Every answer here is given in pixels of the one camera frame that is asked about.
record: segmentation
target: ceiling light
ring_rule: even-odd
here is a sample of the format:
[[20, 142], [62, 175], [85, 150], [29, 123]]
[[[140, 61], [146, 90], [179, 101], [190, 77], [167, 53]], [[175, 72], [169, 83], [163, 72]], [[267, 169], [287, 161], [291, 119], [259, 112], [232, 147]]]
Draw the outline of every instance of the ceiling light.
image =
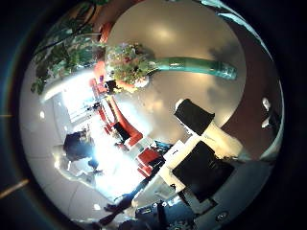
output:
[[55, 162], [55, 168], [56, 168], [56, 169], [59, 169], [59, 161], [56, 161], [56, 162]]
[[40, 111], [39, 117], [40, 117], [41, 119], [44, 119], [44, 118], [45, 118], [45, 113], [44, 113], [43, 111]]
[[94, 210], [99, 211], [102, 210], [99, 204], [94, 204]]

